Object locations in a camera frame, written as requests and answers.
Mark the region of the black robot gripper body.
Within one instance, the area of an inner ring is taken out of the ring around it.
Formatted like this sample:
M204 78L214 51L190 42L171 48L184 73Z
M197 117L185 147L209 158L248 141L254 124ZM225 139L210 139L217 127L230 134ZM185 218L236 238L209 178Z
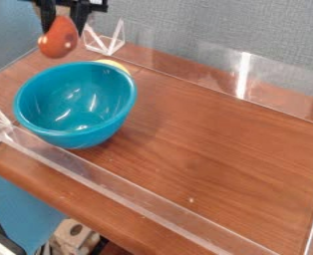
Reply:
M107 12L109 0L30 0L44 11L55 11L58 6L70 7L75 11Z

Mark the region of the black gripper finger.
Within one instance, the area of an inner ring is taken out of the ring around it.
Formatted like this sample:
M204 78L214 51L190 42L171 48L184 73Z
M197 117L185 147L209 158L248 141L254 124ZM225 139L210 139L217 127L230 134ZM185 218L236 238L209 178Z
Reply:
M74 1L71 6L71 18L77 24L79 34L83 34L90 14L91 14L90 0Z
M56 0L40 0L43 31L48 32L56 18Z

